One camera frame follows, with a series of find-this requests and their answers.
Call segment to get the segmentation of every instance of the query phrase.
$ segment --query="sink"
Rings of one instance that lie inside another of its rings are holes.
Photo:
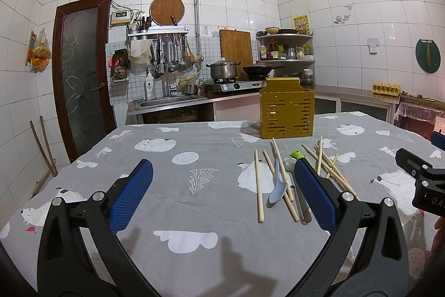
[[[161,107],[167,106],[171,104],[178,104],[181,102],[188,102],[193,100],[202,100],[205,99],[203,96],[199,95],[176,95],[172,97],[161,97],[157,99],[143,101],[141,103],[136,104],[137,109],[147,109],[150,107]]]

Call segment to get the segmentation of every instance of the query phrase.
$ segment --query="gas stove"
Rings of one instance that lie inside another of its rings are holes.
[[[236,81],[217,81],[207,80],[204,81],[204,91],[216,92],[216,93],[226,93],[226,92],[239,92],[239,91],[254,91],[257,89],[262,89],[266,85],[266,80],[236,80]]]

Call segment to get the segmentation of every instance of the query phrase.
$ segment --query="yellow poster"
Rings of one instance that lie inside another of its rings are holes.
[[[307,14],[294,17],[294,29],[297,29],[298,33],[300,33],[301,35],[311,34],[309,30],[309,19]]]

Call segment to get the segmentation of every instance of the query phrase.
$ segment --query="round cutting board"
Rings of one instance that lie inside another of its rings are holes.
[[[150,6],[150,15],[160,26],[172,26],[172,15],[179,23],[184,17],[184,12],[184,3],[181,0],[154,0]]]
[[[427,61],[427,44],[419,40],[416,45],[416,60],[422,70],[435,73],[441,65],[441,53],[434,41],[428,43],[430,62]]]

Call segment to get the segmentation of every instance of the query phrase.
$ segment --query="cutting board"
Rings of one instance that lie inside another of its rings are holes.
[[[219,30],[221,57],[227,61],[241,62],[236,67],[238,76],[245,75],[243,67],[253,65],[252,43],[249,32]]]

